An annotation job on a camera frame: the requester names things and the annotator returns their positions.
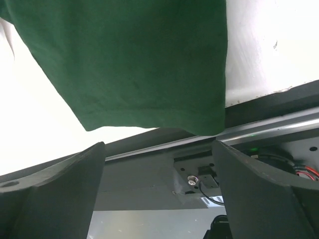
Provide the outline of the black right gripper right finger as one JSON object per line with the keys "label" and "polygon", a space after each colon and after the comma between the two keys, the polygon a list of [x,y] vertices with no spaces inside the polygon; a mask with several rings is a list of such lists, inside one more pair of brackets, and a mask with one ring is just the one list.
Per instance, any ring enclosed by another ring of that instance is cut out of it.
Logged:
{"label": "black right gripper right finger", "polygon": [[235,239],[317,239],[319,184],[277,169],[228,146],[212,156]]}

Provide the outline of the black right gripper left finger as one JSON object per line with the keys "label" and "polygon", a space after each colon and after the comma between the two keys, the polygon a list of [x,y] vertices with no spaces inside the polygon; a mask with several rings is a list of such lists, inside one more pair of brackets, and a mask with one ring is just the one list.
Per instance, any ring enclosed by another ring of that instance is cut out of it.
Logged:
{"label": "black right gripper left finger", "polygon": [[2,239],[85,239],[105,163],[105,145],[0,177]]}

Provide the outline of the white green-sleeved Charlie Brown shirt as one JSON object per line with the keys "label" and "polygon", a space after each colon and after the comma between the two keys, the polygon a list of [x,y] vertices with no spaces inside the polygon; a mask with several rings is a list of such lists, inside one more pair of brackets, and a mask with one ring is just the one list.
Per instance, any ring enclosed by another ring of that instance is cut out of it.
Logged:
{"label": "white green-sleeved Charlie Brown shirt", "polygon": [[31,55],[87,131],[224,131],[224,0],[3,0]]}

